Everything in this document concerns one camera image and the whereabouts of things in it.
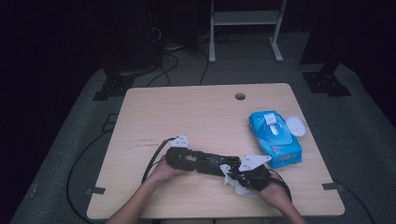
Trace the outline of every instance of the white stand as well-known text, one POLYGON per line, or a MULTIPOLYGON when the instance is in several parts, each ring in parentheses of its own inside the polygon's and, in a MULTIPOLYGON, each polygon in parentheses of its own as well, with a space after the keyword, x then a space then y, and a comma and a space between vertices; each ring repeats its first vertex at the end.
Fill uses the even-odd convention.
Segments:
POLYGON ((214 1, 212 0, 210 6, 210 42, 209 42, 209 62, 216 62, 215 53, 215 26, 216 25, 258 25, 258 24, 273 24, 276 26, 274 36, 269 38, 271 48, 276 57, 276 61, 283 62, 283 57, 280 54, 277 46, 277 37, 282 23, 283 14, 286 7, 287 0, 282 0, 280 10, 267 11, 226 11, 215 12, 214 1))

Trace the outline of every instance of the wooden table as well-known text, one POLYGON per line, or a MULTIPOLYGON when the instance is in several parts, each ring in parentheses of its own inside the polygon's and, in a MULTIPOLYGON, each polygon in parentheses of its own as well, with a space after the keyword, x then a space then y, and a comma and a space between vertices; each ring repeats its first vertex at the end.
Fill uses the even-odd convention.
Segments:
MULTIPOLYGON (((92 195, 88 217, 108 218, 116 212, 140 186, 153 153, 167 138, 186 134, 190 149, 224 156, 260 155, 248 117, 263 110, 305 120, 284 83, 128 90, 96 183, 106 191, 92 195), (237 93, 246 99, 236 99, 237 93)), ((322 187, 332 179, 309 127, 298 140, 303 162, 276 169, 288 183, 293 203, 304 216, 342 215, 338 192, 322 187)), ((281 215, 259 198, 238 196, 223 185, 223 177, 191 172, 158 189, 142 217, 273 216, 281 215)))

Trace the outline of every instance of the white lid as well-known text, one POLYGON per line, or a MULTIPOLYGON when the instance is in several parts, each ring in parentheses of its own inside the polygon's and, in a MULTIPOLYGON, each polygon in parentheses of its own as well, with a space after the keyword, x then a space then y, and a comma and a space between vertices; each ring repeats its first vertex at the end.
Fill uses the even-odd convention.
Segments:
POLYGON ((297 117, 290 117, 286 119, 286 125, 289 128, 289 131, 294 136, 303 136, 306 133, 305 125, 303 121, 297 117))

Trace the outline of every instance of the forearm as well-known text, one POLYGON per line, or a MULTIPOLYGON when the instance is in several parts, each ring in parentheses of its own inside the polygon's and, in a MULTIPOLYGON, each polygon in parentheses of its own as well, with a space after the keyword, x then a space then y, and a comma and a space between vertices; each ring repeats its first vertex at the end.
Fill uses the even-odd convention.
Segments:
POLYGON ((128 200, 128 202, 120 208, 106 224, 111 223, 128 223, 135 224, 143 214, 149 200, 155 189, 161 185, 162 181, 155 179, 147 179, 128 200))
POLYGON ((280 213, 282 213, 283 217, 290 223, 290 224, 306 224, 305 219, 298 210, 294 207, 292 203, 288 203, 285 206, 282 206, 278 209, 280 213))

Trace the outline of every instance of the black cable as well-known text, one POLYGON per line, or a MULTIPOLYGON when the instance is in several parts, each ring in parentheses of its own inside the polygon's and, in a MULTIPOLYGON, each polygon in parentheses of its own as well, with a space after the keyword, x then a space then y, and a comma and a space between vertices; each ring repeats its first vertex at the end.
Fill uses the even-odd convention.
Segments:
POLYGON ((237 35, 226 35, 226 36, 218 35, 215 41, 217 44, 231 45, 236 42, 243 41, 244 39, 245 39, 244 35, 241 35, 241 37, 238 37, 237 35))
POLYGON ((162 63, 160 65, 160 67, 161 67, 161 70, 163 70, 163 72, 165 72, 166 78, 168 79, 168 85, 167 86, 172 86, 171 78, 169 77, 168 72, 165 71, 165 69, 163 69, 163 64, 162 63))
POLYGON ((161 145, 157 148, 157 150, 154 152, 154 155, 152 155, 151 160, 148 163, 148 167, 146 168, 145 173, 143 174, 142 177, 142 184, 143 182, 145 182, 145 180, 147 179, 148 175, 149 175, 149 171, 151 170, 151 167, 155 164, 154 161, 157 158, 158 154, 160 154, 161 150, 163 149, 163 147, 166 145, 166 143, 168 143, 169 141, 175 140, 176 138, 168 138, 166 140, 164 140, 161 145))
POLYGON ((105 134, 107 133, 113 133, 113 129, 114 128, 110 128, 108 130, 105 130, 105 127, 107 126, 107 124, 115 124, 115 122, 110 121, 110 117, 112 116, 117 116, 118 114, 108 114, 107 115, 107 119, 105 124, 102 126, 102 130, 101 130, 101 134, 99 136, 97 136, 95 139, 93 139, 82 151, 81 153, 79 153, 77 159, 74 161, 72 168, 69 171, 68 177, 67 177, 67 181, 66 181, 66 198, 67 198, 67 202, 69 203, 70 207, 72 208, 73 212, 80 217, 82 220, 84 220, 87 223, 93 224, 88 218, 84 217, 82 214, 79 213, 79 211, 77 210, 77 208, 73 205, 71 199, 70 199, 70 194, 69 194, 69 185, 70 185, 70 179, 71 176, 73 174, 73 171, 75 169, 76 164, 78 163, 79 159, 81 159, 82 155, 84 155, 84 153, 97 141, 99 140, 101 137, 103 137, 105 134))
POLYGON ((175 65, 173 65, 169 70, 164 71, 164 72, 162 72, 161 74, 159 74, 158 76, 156 76, 155 78, 153 78, 153 79, 148 83, 148 85, 147 85, 146 87, 149 87, 149 85, 151 85, 151 83, 152 83, 155 79, 157 79, 158 77, 161 77, 161 76, 163 76, 163 75, 165 75, 165 74, 167 75, 168 72, 172 71, 173 69, 175 69, 175 68, 177 67, 177 65, 178 65, 178 58, 177 58, 176 56, 172 55, 172 54, 168 54, 167 56, 171 56, 171 57, 173 57, 174 59, 176 59, 175 65))
POLYGON ((200 49, 200 51, 204 54, 205 60, 206 60, 205 71, 204 71, 204 73, 203 73, 202 76, 201 76, 201 80, 199 81, 199 85, 201 86, 202 81, 204 80, 204 77, 205 77, 205 74, 206 74, 206 71, 207 71, 207 67, 209 66, 209 59, 207 58, 206 54, 205 54, 201 49, 200 49))
POLYGON ((374 220, 372 214, 370 213, 369 209, 364 204, 364 202, 358 197, 358 195, 356 193, 354 193, 347 185, 343 184, 342 182, 338 181, 337 179, 332 177, 332 180, 335 183, 341 185, 346 191, 348 191, 358 201, 358 203, 361 205, 361 207, 363 207, 363 209, 366 212, 367 216, 370 218, 371 222, 373 224, 375 224, 375 220, 374 220))
POLYGON ((88 148, 90 148, 97 140, 99 140, 101 137, 103 137, 105 134, 107 133, 111 133, 111 131, 106 131, 101 133, 99 136, 97 136, 95 139, 93 139, 93 141, 91 141, 85 148, 84 150, 82 150, 82 152, 78 155, 77 159, 75 160, 75 162, 73 163, 72 168, 69 171, 69 175, 67 177, 67 182, 66 182, 66 197, 67 197, 67 202, 69 203, 70 207, 72 208, 73 212, 76 213, 76 215, 78 217, 80 217, 82 220, 84 220, 87 223, 93 224, 90 220, 88 220, 86 217, 84 217, 82 214, 80 214, 77 210, 77 208, 73 205, 71 199, 70 199, 70 195, 69 195, 69 184, 70 184, 70 178, 73 174, 73 170, 76 166, 76 164, 78 163, 79 159, 82 157, 82 155, 88 150, 88 148))
POLYGON ((273 169, 268 169, 269 171, 271 171, 271 172, 274 172, 277 176, 279 176, 279 178, 283 181, 283 182, 285 182, 285 180, 282 178, 282 176, 280 175, 280 174, 278 174, 275 170, 273 170, 273 169))
POLYGON ((162 160, 156 161, 156 162, 152 163, 152 166, 154 166, 155 164, 160 163, 160 162, 162 162, 162 161, 166 161, 166 159, 162 159, 162 160))

